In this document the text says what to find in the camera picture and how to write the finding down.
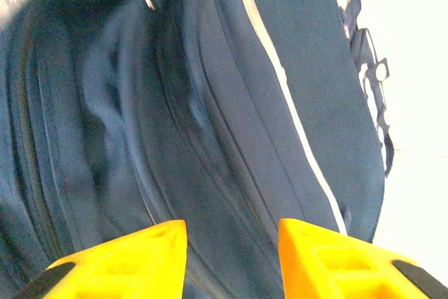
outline luggage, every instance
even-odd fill
[[[185,298],[282,298],[280,218],[372,240],[393,147],[360,8],[31,0],[0,35],[4,297],[173,218]]]

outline white stripe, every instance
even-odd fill
[[[277,55],[277,51],[272,43],[272,40],[267,33],[265,24],[261,19],[260,13],[258,12],[258,8],[256,6],[255,0],[242,0],[244,7],[246,9],[247,15],[253,29],[255,30],[257,37],[260,39],[263,48],[266,50],[267,56],[270,58],[272,65],[274,66],[274,70],[277,74],[277,78],[279,79],[279,83],[281,86],[281,90],[283,91],[283,95],[285,97],[286,103],[288,104],[288,108],[293,118],[295,129],[297,130],[297,134],[302,142],[303,149],[305,151],[305,155],[307,156],[308,163],[311,166],[314,174],[316,175],[317,181],[321,185],[323,192],[327,195],[328,201],[330,203],[331,209],[333,211],[337,227],[342,234],[347,234],[347,230],[345,228],[344,220],[342,219],[341,211],[337,205],[337,201],[333,192],[330,189],[325,177],[322,174],[321,168],[316,161],[316,158],[313,155],[311,150],[311,146],[309,145],[307,135],[305,134],[305,130],[303,128],[302,123],[300,122],[299,115],[297,113],[297,109],[295,108],[293,98],[291,97],[291,93],[289,91],[285,70],[280,63],[279,56]]]

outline white piping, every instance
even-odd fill
[[[337,227],[342,234],[347,234],[347,229],[345,228],[344,220],[342,219],[342,215],[340,209],[337,205],[337,201],[333,192],[330,189],[325,177],[322,174],[321,168],[316,161],[316,158],[313,155],[311,150],[311,146],[309,145],[307,135],[305,134],[305,130],[303,128],[302,122],[300,121],[299,115],[297,113],[297,109],[295,108],[293,98],[291,97],[291,93],[289,91],[286,73],[284,68],[280,63],[279,56],[277,55],[277,51],[272,43],[272,40],[267,33],[265,24],[258,12],[257,5],[255,0],[242,0],[244,7],[246,9],[247,15],[257,37],[260,39],[260,42],[265,49],[267,56],[271,60],[272,66],[274,66],[274,70],[277,74],[277,78],[279,79],[281,90],[283,91],[283,95],[285,97],[286,103],[288,104],[288,108],[293,118],[295,129],[297,130],[298,136],[302,142],[303,149],[305,151],[305,155],[307,156],[308,163],[311,166],[314,174],[316,175],[317,181],[320,183],[323,192],[327,195],[328,201],[330,203],[331,209],[335,216]]]

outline yellow plastic object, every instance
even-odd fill
[[[187,258],[184,221],[168,221],[59,259],[74,262],[45,299],[180,299]]]
[[[392,260],[413,260],[337,232],[284,218],[279,254],[286,299],[427,298]]]

